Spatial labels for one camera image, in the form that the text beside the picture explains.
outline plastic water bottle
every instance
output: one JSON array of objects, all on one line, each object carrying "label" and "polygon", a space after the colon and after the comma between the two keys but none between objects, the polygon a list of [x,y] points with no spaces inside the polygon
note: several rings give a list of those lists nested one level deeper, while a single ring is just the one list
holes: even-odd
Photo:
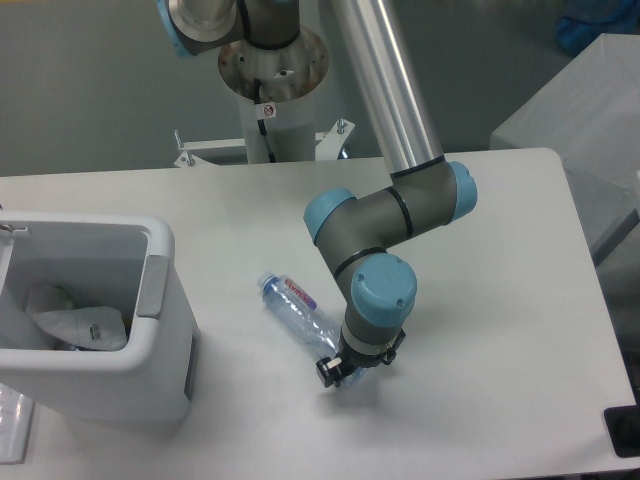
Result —
[{"label": "plastic water bottle", "polygon": [[267,272],[258,286],[262,300],[291,333],[307,344],[315,360],[334,357],[338,353],[340,325],[325,314],[316,301],[287,276],[276,277]]}]

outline black ring band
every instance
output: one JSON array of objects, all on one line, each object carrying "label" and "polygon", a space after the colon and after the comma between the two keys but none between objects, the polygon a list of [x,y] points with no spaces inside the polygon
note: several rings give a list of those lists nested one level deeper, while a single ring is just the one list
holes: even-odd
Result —
[{"label": "black ring band", "polygon": [[398,206],[402,211],[402,216],[404,217],[404,223],[407,225],[407,240],[409,238],[413,238],[413,221],[411,220],[411,213],[409,213],[409,208],[407,208],[407,204],[404,201],[404,198],[398,193],[398,191],[393,187],[388,187],[387,192],[393,195],[393,198],[398,202]]},{"label": "black ring band", "polygon": [[349,258],[347,258],[344,262],[340,264],[336,271],[333,272],[334,280],[337,280],[342,272],[346,270],[346,268],[351,265],[356,260],[360,260],[362,257],[366,257],[367,255],[373,255],[374,253],[387,253],[387,251],[382,247],[372,247],[365,248],[364,250],[359,251],[358,253],[354,253]]},{"label": "black ring band", "polygon": [[395,172],[391,174],[391,178],[400,178],[406,175],[411,175],[412,173],[419,172],[420,170],[424,170],[425,168],[433,167],[439,163],[444,162],[444,155],[440,155],[438,158],[434,158],[433,160],[429,160],[426,163],[422,163],[416,167],[407,168],[406,170],[402,170],[400,172]]},{"label": "black ring band", "polygon": [[298,31],[296,32],[296,34],[291,37],[289,40],[282,42],[282,43],[275,43],[273,45],[267,45],[264,43],[258,43],[258,42],[254,42],[253,40],[251,40],[250,37],[247,37],[247,43],[249,45],[251,45],[252,47],[255,48],[259,48],[260,50],[280,50],[282,48],[287,48],[289,45],[291,45],[293,42],[295,42],[298,37],[300,36],[300,29],[298,29]]}]

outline aluminum arm tube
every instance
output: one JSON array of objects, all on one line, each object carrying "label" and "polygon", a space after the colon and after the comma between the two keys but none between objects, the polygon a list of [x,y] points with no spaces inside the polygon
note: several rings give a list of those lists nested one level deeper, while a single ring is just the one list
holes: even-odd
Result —
[{"label": "aluminum arm tube", "polygon": [[441,159],[390,2],[333,0],[333,8],[389,173],[410,173]]}]

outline bottle label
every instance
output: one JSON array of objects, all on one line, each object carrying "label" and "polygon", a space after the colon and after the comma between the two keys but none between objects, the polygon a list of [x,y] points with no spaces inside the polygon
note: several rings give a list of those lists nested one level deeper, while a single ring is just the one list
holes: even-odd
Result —
[{"label": "bottle label", "polygon": [[311,298],[311,296],[307,294],[307,292],[302,290],[302,288],[300,288],[300,286],[293,280],[291,280],[290,278],[286,278],[284,284],[289,287],[291,291],[295,293],[296,296],[300,300],[302,300],[311,310],[315,310],[316,308],[318,308],[318,304],[315,302],[315,300]]}]

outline gray floor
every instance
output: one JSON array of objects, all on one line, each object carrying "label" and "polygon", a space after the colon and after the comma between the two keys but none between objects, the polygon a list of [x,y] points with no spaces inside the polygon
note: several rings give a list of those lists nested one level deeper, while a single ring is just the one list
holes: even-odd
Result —
[{"label": "gray floor", "polygon": [[[562,0],[396,0],[410,56],[447,151],[489,134],[570,60],[555,45]],[[332,68],[318,130],[358,125],[355,156],[379,152],[333,13],[304,0]],[[217,53],[174,55],[155,2],[0,2],[0,175],[169,166],[183,139],[240,137]]]}]

